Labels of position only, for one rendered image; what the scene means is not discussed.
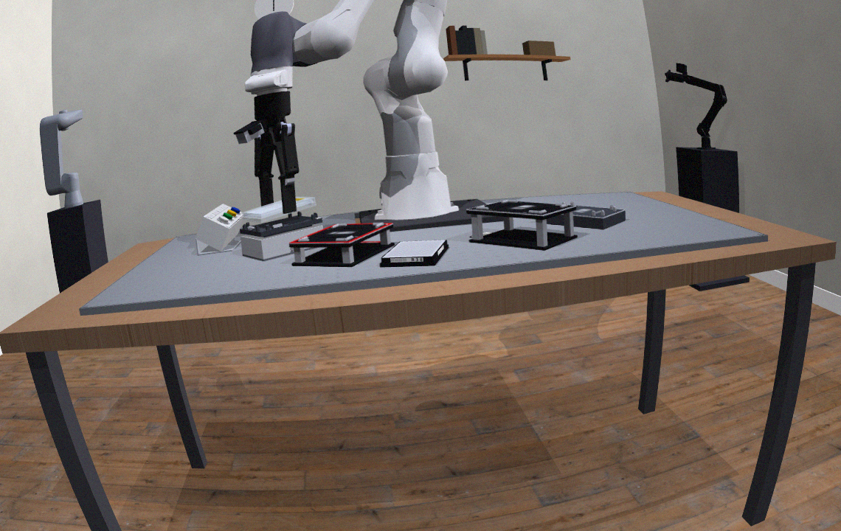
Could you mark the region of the white button panel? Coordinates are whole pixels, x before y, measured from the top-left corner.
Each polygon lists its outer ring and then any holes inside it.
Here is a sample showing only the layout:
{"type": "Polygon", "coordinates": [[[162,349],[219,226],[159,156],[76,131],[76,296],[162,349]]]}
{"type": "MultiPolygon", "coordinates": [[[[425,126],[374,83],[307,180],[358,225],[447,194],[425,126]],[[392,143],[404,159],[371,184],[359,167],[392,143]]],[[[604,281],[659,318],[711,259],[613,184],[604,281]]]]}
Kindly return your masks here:
{"type": "Polygon", "coordinates": [[[245,235],[239,233],[242,223],[243,214],[240,209],[225,204],[213,209],[199,225],[195,238],[197,255],[234,251],[240,243],[240,236],[245,235]]]}

